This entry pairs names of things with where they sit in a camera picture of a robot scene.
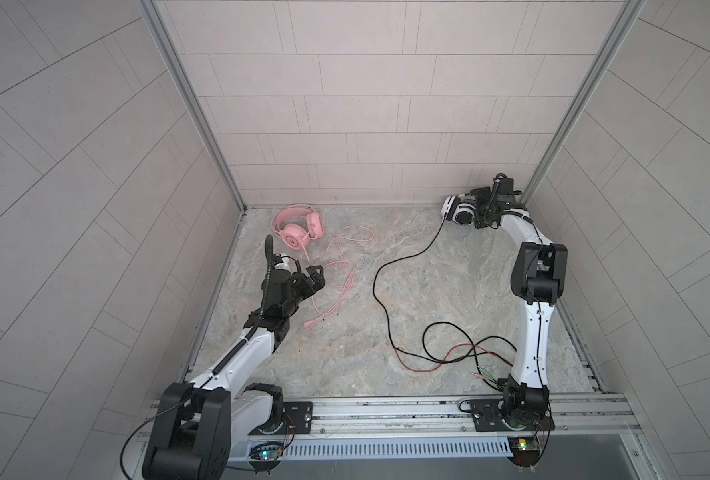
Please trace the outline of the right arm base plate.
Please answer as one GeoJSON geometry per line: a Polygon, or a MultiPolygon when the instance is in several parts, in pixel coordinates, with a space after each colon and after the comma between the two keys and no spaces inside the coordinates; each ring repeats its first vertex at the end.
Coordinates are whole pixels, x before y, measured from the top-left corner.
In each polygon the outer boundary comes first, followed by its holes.
{"type": "Polygon", "coordinates": [[[472,417],[477,432],[548,432],[555,429],[549,411],[514,407],[505,411],[500,398],[477,398],[466,401],[463,410],[472,417]]]}

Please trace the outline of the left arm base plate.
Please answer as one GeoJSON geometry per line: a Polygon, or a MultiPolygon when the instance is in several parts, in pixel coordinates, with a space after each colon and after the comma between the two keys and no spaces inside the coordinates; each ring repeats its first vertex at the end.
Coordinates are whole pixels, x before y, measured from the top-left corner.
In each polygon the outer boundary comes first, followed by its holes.
{"type": "Polygon", "coordinates": [[[309,434],[314,404],[310,401],[292,401],[273,404],[267,421],[254,428],[251,435],[285,435],[294,429],[295,433],[309,434]]]}

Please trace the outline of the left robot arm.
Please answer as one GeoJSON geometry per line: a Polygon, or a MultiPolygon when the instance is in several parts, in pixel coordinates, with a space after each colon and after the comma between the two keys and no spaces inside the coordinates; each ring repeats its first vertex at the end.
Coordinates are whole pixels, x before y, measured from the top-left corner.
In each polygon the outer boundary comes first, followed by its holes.
{"type": "Polygon", "coordinates": [[[281,387],[253,383],[277,350],[299,305],[325,286],[321,265],[274,253],[267,258],[262,300],[236,341],[205,372],[170,384],[151,418],[141,475],[145,479],[219,479],[234,443],[261,429],[287,430],[281,387]]]}

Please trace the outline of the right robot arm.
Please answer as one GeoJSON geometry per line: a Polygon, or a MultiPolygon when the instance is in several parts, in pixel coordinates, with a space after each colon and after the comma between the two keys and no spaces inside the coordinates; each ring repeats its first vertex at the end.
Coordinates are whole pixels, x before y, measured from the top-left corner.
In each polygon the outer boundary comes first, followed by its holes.
{"type": "Polygon", "coordinates": [[[470,194],[476,207],[474,226],[502,228],[519,248],[510,289],[519,300],[520,326],[516,358],[503,383],[501,415],[512,430],[547,430],[549,330],[565,289],[568,250],[540,231],[509,176],[499,173],[491,186],[470,194]]]}

